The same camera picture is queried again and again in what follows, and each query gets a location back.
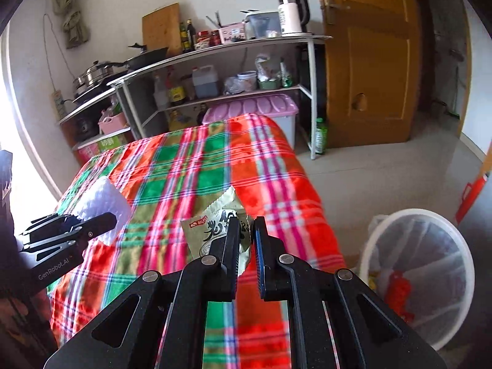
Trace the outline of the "green plastic bottle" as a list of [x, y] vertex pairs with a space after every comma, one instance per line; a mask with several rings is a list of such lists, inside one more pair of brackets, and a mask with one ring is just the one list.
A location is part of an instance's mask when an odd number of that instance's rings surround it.
[[328, 126], [322, 117], [316, 119], [314, 150], [318, 155], [323, 155], [327, 148]]

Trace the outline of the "red snack bag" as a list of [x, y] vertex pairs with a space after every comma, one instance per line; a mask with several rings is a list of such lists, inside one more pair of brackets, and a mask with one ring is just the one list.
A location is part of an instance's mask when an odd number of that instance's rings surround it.
[[415, 318], [415, 315], [406, 309], [411, 292], [411, 283], [402, 272], [395, 271], [389, 276], [389, 285], [384, 296], [384, 302], [407, 324], [410, 324]]

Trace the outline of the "grey plastic jug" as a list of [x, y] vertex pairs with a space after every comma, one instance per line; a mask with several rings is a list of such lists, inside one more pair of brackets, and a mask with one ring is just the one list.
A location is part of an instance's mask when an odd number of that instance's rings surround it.
[[219, 96], [219, 76], [213, 65], [194, 68], [192, 84], [198, 99]]

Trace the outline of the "pink lid storage box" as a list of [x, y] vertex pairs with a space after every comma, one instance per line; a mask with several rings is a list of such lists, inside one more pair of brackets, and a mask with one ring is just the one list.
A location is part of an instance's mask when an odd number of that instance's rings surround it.
[[291, 148], [295, 147], [297, 104], [285, 93], [237, 98], [218, 102], [208, 108], [202, 124], [223, 121], [244, 114], [257, 114], [272, 119], [284, 132]]

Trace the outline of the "pale green snack packet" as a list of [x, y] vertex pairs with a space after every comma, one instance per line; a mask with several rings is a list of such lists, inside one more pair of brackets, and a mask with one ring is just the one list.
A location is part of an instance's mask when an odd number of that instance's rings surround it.
[[246, 213], [233, 186], [211, 202], [201, 213], [183, 220], [181, 228], [192, 258], [196, 259], [209, 254], [213, 240], [227, 235], [228, 223], [232, 216], [239, 219], [238, 276], [241, 276], [251, 258], [250, 223], [252, 219]]

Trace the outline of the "dark sauce bottle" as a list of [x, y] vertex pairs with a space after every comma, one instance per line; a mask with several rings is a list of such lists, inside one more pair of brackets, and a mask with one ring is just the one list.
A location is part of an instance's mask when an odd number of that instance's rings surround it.
[[189, 43], [190, 50], [194, 51], [195, 44], [196, 44], [196, 30], [192, 24], [191, 19], [187, 20], [187, 36], [188, 36], [188, 43]]

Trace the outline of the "wooden door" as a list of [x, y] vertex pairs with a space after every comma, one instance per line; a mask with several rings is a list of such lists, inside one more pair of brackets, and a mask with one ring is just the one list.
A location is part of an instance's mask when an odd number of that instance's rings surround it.
[[421, 32], [416, 0], [320, 0], [328, 145], [405, 142], [417, 107]]

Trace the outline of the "clear plastic container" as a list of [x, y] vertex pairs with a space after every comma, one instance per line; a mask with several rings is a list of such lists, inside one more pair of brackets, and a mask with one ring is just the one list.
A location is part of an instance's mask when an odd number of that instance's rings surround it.
[[243, 10], [246, 39], [279, 38], [282, 36], [279, 13], [274, 11]]

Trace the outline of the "white foam pad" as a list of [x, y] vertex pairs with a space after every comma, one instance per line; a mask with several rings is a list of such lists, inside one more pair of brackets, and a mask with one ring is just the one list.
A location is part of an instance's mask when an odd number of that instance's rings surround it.
[[105, 232], [98, 239], [106, 246], [111, 246], [132, 217], [132, 208], [121, 192], [108, 177], [102, 176], [78, 199], [70, 213], [82, 220], [110, 212], [116, 217], [116, 226]]

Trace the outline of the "white electric kettle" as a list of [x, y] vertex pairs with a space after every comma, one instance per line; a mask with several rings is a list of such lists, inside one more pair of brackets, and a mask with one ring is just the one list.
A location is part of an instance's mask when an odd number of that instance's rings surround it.
[[283, 36], [307, 33], [308, 0], [279, 0], [279, 22]]

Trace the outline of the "red flat plastic item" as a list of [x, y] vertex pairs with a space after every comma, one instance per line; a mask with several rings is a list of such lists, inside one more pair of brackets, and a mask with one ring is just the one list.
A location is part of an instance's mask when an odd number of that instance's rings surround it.
[[461, 195], [461, 203], [459, 205], [458, 211], [455, 214], [455, 220], [458, 224], [462, 222], [465, 215], [473, 207], [475, 200], [478, 198], [479, 194], [485, 187], [486, 182], [489, 179], [489, 173], [484, 173], [480, 177], [474, 180], [473, 183], [468, 183]]

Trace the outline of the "black frying pan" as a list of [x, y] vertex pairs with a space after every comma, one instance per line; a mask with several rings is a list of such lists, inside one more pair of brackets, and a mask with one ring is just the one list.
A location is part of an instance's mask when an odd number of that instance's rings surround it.
[[105, 61], [100, 62], [98, 65], [100, 67], [127, 68], [127, 70], [129, 71], [136, 71], [140, 68], [144, 68], [156, 62], [163, 61], [166, 58], [167, 52], [169, 50], [168, 47], [149, 50], [147, 45], [138, 43], [130, 45], [129, 48], [138, 49], [140, 51], [140, 54], [123, 62]]

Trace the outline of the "steel cooking pot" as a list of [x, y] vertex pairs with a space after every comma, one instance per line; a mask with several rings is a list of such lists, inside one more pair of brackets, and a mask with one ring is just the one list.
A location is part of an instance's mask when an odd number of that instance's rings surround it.
[[94, 61], [85, 72], [73, 80], [73, 93], [79, 97], [88, 89], [93, 88], [102, 80], [113, 74], [113, 65], [109, 61]]

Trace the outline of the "red green plaid tablecloth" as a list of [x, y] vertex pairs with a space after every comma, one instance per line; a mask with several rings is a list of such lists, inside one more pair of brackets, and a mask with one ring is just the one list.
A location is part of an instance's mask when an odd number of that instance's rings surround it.
[[233, 186], [251, 217], [251, 258], [231, 302], [210, 302], [201, 368], [291, 368], [286, 302], [259, 294], [254, 220], [312, 268], [334, 273], [344, 260], [320, 198], [280, 128], [245, 114], [129, 143], [91, 158], [58, 204], [71, 214], [102, 176], [132, 217], [111, 246], [91, 240], [83, 263], [49, 285], [59, 349], [146, 271], [183, 270], [193, 259], [181, 228]]

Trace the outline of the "wooden cutting board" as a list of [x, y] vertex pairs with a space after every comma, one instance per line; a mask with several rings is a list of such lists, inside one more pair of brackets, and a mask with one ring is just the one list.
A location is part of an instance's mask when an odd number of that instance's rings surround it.
[[167, 48], [167, 56], [182, 53], [179, 4], [173, 3], [142, 17], [143, 44], [149, 51]]

